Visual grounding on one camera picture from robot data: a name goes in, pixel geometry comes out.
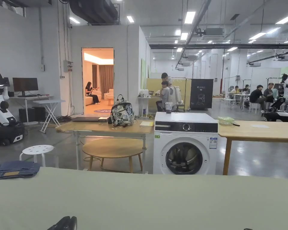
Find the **black display stand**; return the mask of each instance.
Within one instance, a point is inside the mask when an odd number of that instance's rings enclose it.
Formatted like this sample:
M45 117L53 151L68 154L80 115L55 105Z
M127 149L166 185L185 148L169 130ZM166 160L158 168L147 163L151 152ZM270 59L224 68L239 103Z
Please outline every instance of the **black display stand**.
M192 79L190 108L203 110L212 108L213 79Z

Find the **white sofa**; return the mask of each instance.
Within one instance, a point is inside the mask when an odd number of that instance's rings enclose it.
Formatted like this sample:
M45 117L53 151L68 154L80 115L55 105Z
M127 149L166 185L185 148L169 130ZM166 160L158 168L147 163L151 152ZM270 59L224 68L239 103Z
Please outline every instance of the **white sofa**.
M101 101L101 91L93 90L92 94L97 95L98 100ZM91 104L93 104L93 98L85 96L85 105L91 105Z
M104 93L104 99L107 100L108 98L114 98L114 91L113 89L109 89L108 93Z

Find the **washing machine control knob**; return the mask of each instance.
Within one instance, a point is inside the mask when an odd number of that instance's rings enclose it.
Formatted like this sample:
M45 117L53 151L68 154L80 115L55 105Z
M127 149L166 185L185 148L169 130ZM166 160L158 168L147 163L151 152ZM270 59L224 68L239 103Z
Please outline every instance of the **washing machine control knob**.
M189 125L189 124L184 124L184 125L182 126L182 129L183 129L184 131L189 131L189 130L190 130L190 125Z

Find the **washing machine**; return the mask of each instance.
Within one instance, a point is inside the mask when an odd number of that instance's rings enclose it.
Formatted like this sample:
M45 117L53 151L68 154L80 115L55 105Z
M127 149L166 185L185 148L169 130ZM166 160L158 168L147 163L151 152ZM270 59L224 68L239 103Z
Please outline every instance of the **washing machine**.
M157 112L154 174L216 173L218 123L207 114Z

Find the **curtain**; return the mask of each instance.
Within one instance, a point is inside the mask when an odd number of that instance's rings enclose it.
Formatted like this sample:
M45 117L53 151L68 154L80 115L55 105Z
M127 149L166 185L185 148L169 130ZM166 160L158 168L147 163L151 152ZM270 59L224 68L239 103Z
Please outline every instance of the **curtain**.
M96 65L92 65L92 73L93 73L92 87L96 89L97 88L97 66Z
M104 98L104 93L109 92L109 89L113 89L114 82L114 71L112 65L100 65L99 66L99 75L101 82L101 95Z

